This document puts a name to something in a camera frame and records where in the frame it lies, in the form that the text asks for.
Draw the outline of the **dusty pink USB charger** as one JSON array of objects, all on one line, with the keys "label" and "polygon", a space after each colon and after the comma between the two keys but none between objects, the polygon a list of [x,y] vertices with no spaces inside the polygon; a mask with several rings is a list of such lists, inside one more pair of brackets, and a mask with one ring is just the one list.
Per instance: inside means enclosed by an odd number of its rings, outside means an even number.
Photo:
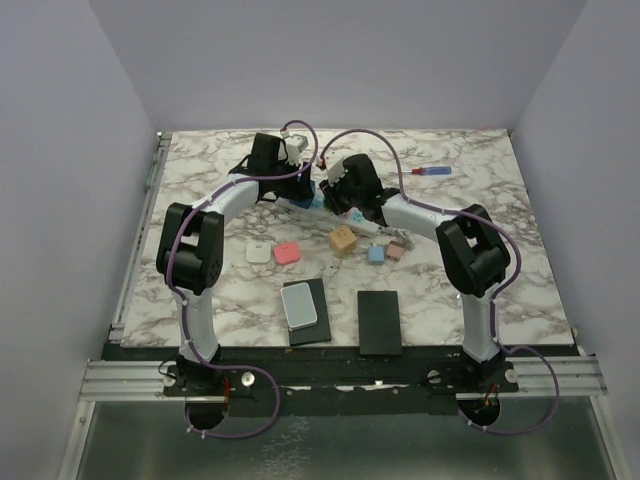
[{"label": "dusty pink USB charger", "polygon": [[400,261],[404,253],[405,247],[402,243],[390,241],[386,247],[386,257],[392,261]]}]

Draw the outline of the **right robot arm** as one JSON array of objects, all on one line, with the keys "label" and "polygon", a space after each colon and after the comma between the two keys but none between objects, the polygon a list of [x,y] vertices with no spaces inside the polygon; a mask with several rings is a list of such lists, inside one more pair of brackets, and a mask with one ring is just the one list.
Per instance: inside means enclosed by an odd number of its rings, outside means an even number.
[{"label": "right robot arm", "polygon": [[474,204],[451,210],[410,198],[398,188],[385,187],[372,160],[352,155],[334,165],[320,183],[325,206],[341,215],[355,208],[381,227],[420,235],[435,242],[450,284],[463,307],[461,383],[481,391],[496,376],[490,362],[500,356],[495,292],[505,280],[510,254],[484,207]]}]

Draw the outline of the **grey white power bank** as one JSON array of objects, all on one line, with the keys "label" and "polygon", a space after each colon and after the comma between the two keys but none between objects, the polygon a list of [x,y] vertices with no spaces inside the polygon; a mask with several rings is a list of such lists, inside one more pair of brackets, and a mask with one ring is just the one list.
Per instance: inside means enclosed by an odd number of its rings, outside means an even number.
[{"label": "grey white power bank", "polygon": [[296,331],[314,326],[318,315],[307,283],[284,286],[280,290],[288,329]]}]

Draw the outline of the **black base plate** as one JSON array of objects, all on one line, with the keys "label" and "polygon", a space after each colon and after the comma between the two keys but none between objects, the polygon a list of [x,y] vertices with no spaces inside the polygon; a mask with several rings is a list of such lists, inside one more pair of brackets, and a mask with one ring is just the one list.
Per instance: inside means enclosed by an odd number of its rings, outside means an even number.
[{"label": "black base plate", "polygon": [[104,348],[101,361],[128,383],[155,380],[133,401],[182,403],[197,423],[223,416],[454,415],[464,395],[494,407],[518,389],[511,362],[474,367],[458,347],[405,347],[396,356],[363,356],[356,347],[225,347],[222,370],[180,360],[173,348]]}]

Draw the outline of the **pink plug adapter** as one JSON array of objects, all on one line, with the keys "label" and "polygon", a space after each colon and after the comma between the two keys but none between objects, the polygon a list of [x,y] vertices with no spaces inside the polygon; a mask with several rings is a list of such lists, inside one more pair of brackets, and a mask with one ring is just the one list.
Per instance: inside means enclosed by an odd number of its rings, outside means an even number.
[{"label": "pink plug adapter", "polygon": [[278,265],[289,265],[301,259],[301,250],[297,242],[278,244],[273,249],[275,261]]}]

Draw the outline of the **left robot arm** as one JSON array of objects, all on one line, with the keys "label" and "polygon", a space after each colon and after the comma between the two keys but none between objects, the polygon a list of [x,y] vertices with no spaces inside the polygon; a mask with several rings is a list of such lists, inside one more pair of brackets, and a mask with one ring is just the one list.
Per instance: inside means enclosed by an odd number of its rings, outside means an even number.
[{"label": "left robot arm", "polygon": [[226,225],[265,196],[310,200],[312,160],[304,161],[308,138],[283,129],[257,133],[249,154],[221,185],[190,204],[174,202],[166,210],[156,255],[177,305],[181,329],[179,355],[192,363],[186,382],[206,395],[220,385],[221,371],[211,362],[219,349],[213,321],[212,288],[219,279]]}]

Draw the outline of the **blue red screwdriver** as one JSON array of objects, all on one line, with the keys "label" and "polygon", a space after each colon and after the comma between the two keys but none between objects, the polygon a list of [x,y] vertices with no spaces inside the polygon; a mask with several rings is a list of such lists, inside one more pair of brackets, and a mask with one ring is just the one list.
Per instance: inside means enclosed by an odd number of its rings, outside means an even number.
[{"label": "blue red screwdriver", "polygon": [[451,173],[452,168],[449,166],[424,166],[406,171],[406,174],[415,176],[447,176]]}]

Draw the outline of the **white power strip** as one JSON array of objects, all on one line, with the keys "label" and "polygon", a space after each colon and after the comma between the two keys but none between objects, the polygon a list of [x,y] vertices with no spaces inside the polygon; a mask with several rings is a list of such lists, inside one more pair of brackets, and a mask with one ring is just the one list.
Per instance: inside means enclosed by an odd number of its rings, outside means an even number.
[{"label": "white power strip", "polygon": [[375,236],[381,231],[381,227],[374,222],[365,219],[364,215],[355,208],[346,213],[336,215],[325,206],[324,195],[318,191],[312,200],[296,203],[292,200],[279,198],[275,204],[290,212],[296,213],[303,219],[322,220],[333,224],[341,224],[350,227],[359,233]]}]

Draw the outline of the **black slab under power bank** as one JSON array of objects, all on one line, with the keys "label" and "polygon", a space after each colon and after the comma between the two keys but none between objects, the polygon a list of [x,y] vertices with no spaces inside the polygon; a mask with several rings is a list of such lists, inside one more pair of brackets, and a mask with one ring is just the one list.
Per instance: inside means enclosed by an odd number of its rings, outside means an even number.
[{"label": "black slab under power bank", "polygon": [[286,282],[280,294],[291,347],[332,339],[324,283],[320,278]]}]

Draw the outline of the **aluminium table edge rail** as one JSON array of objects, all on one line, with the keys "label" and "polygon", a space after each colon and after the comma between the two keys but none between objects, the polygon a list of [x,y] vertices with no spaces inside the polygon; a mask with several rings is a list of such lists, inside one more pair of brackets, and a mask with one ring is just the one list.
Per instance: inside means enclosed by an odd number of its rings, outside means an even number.
[{"label": "aluminium table edge rail", "polygon": [[108,342],[119,344],[122,341],[125,329],[125,322],[129,311],[132,290],[135,287],[137,271],[141,262],[141,255],[144,250],[148,229],[151,221],[153,207],[159,191],[162,172],[166,164],[166,159],[173,137],[169,131],[158,132],[158,145],[151,160],[150,169],[144,185],[144,199],[141,208],[138,225],[135,230],[133,245],[127,262],[127,268],[120,289],[116,309],[109,327]]}]

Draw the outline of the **beige cube socket adapter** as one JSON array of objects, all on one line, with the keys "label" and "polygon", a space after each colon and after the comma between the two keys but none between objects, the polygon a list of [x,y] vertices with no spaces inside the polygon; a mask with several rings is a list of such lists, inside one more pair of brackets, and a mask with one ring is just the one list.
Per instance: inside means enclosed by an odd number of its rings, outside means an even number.
[{"label": "beige cube socket adapter", "polygon": [[357,237],[348,226],[342,225],[329,233],[328,242],[333,253],[343,258],[355,250]]}]

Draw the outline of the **light blue USB charger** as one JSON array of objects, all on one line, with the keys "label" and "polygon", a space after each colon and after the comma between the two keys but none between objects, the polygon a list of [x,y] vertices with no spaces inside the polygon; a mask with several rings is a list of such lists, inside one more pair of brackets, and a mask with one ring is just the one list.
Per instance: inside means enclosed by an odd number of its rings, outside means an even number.
[{"label": "light blue USB charger", "polygon": [[367,257],[370,264],[383,264],[386,259],[385,248],[381,245],[371,245],[368,247]]}]

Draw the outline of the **white folding plug adapter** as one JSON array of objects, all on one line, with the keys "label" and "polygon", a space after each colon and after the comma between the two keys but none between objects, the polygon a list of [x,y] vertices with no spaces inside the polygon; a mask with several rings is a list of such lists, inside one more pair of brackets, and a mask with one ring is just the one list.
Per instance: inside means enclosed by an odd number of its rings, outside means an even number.
[{"label": "white folding plug adapter", "polygon": [[245,258],[249,264],[267,264],[271,260],[272,247],[265,242],[248,243]]}]

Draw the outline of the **black rectangular slab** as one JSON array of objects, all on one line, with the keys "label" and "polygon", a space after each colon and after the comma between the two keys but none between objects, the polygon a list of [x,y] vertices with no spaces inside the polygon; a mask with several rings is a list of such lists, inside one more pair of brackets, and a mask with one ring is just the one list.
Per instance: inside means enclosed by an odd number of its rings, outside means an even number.
[{"label": "black rectangular slab", "polygon": [[361,356],[400,356],[403,353],[396,291],[358,291],[357,316]]}]

